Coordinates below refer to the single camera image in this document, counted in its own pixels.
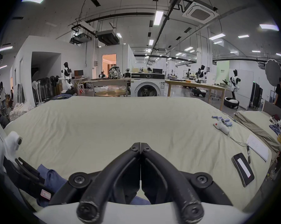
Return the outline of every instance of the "wooden table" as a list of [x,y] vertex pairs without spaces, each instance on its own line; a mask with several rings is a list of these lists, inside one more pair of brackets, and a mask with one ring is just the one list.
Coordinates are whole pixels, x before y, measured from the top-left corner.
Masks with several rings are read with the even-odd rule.
[[170,94],[171,94],[171,87],[172,87],[172,85],[182,85],[182,86],[187,86],[187,87],[206,88],[206,89],[209,90],[208,103],[210,103],[211,90],[219,90],[219,91],[222,91],[220,110],[222,110],[222,106],[223,106],[223,102],[224,102],[225,91],[228,90],[228,88],[224,88],[224,87],[221,87],[221,86],[209,85],[209,84],[205,84],[205,83],[196,83],[196,82],[192,82],[192,81],[191,81],[191,83],[189,83],[189,82],[185,82],[185,81],[165,80],[165,83],[168,84],[167,96],[170,96]]
[[93,96],[95,96],[95,86],[126,86],[126,97],[128,96],[128,82],[130,78],[122,79],[102,79],[102,80],[89,80],[88,83],[92,84],[93,87]]
[[99,91],[95,94],[95,96],[101,96],[101,97],[111,97],[111,96],[120,96],[125,95],[125,90],[113,90],[113,91]]

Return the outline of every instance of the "man in black shirt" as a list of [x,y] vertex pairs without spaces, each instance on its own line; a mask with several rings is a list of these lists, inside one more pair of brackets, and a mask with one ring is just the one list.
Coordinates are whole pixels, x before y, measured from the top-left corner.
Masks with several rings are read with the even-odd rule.
[[279,78],[279,84],[276,87],[276,98],[273,104],[281,108],[281,77]]

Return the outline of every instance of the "white game controller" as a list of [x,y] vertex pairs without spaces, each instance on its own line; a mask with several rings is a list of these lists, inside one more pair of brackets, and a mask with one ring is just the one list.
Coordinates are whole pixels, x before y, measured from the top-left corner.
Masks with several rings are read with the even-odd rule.
[[215,122],[214,124],[214,127],[216,128],[216,129],[219,129],[219,130],[221,130],[225,135],[228,135],[228,133],[230,132],[229,130],[228,130],[228,127],[226,127],[224,124],[223,124],[223,122],[222,121],[217,121],[217,122]]

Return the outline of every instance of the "bed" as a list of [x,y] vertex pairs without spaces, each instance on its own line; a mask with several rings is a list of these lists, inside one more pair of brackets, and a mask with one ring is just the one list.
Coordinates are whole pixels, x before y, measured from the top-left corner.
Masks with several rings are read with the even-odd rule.
[[[187,97],[85,97],[52,100],[17,118],[5,132],[23,137],[17,151],[34,168],[40,164],[62,177],[102,170],[135,142],[146,142],[178,170],[209,173],[240,210],[260,188],[269,169],[251,151],[255,179],[246,187],[231,158],[247,150],[213,127],[215,107]],[[230,135],[245,142],[252,132],[233,123]],[[145,198],[142,191],[138,196]],[[33,198],[28,201],[36,207]]]
[[278,114],[281,118],[281,109],[268,101],[265,101],[262,111],[235,112],[235,119],[257,135],[266,144],[272,153],[272,163],[276,160],[278,152],[281,151],[281,143],[277,140],[277,134],[270,129],[270,117]]

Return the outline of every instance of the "washing machine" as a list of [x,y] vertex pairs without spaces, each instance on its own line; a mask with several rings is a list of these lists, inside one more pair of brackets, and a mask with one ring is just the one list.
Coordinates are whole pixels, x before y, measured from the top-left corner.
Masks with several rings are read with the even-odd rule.
[[131,97],[164,96],[165,75],[131,73]]

